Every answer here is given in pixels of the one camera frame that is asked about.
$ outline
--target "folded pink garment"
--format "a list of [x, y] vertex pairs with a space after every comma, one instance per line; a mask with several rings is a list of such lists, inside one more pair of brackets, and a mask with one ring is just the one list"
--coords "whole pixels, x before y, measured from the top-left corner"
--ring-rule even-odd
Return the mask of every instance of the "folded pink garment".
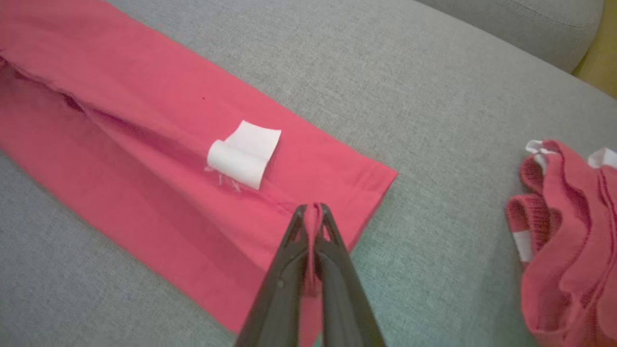
[[[0, 57], [0, 148], [236, 332], [298, 204], [328, 204], [353, 248], [396, 175], [105, 2], [4, 1]], [[203, 168], [242, 120], [282, 133], [238, 192]]]

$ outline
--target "gray sofa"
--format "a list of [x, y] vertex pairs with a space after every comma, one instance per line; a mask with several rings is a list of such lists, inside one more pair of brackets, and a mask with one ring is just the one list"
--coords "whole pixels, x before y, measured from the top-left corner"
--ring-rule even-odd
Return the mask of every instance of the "gray sofa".
[[[411, 0], [110, 0], [400, 174], [352, 254], [390, 346], [529, 346], [505, 201], [533, 138], [617, 148], [617, 101]], [[0, 154], [0, 344], [234, 335]]]
[[604, 0], [419, 0], [572, 72], [600, 24]]

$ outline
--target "crumpled pink clothing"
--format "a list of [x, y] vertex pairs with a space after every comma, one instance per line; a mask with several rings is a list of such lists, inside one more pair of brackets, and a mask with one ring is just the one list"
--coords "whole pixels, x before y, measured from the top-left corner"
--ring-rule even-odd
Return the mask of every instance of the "crumpled pink clothing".
[[512, 197], [513, 233], [530, 232], [522, 310], [542, 346], [617, 346], [617, 169], [592, 168], [564, 144], [543, 141], [521, 178], [534, 191]]

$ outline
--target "stitching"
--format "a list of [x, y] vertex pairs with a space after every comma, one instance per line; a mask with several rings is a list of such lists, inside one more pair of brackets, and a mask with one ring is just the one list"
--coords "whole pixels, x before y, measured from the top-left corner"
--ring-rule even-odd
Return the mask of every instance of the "stitching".
[[548, 17], [548, 16], [546, 16], [544, 14], [541, 14], [540, 12], [538, 12], [538, 11], [536, 11], [534, 9], [531, 9], [531, 8], [521, 4], [517, 0], [499, 0], [499, 1], [497, 1], [497, 4], [499, 4], [500, 6], [509, 8], [509, 9], [514, 9], [513, 7], [517, 7], [517, 9], [514, 9], [514, 10], [517, 10], [519, 12], [529, 12], [530, 14], [535, 15], [536, 17], [541, 18], [545, 22], [556, 23], [556, 24], [564, 25], [566, 27], [572, 27], [572, 28], [577, 28], [577, 29], [589, 28], [589, 27], [595, 25], [599, 21], [599, 17], [598, 17], [598, 18], [592, 20], [588, 24], [576, 25], [576, 24], [572, 24], [572, 23], [568, 23], [568, 22], [562, 22], [560, 20], [556, 20], [554, 18]]

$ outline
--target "pink knit garment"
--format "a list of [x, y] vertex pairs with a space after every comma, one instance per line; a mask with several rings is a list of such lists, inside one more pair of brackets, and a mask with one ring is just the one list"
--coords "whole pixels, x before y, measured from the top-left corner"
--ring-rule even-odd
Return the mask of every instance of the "pink knit garment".
[[557, 141], [542, 145], [521, 167], [536, 193], [507, 204], [515, 239], [531, 240], [526, 259], [517, 240], [525, 321], [543, 346], [617, 345], [617, 169], [594, 169]]
[[[102, 1], [3, 1], [0, 57], [0, 148], [235, 332], [298, 205], [352, 249], [396, 175]], [[282, 132], [238, 192], [203, 168], [242, 120]], [[321, 299], [301, 305], [310, 346]]]

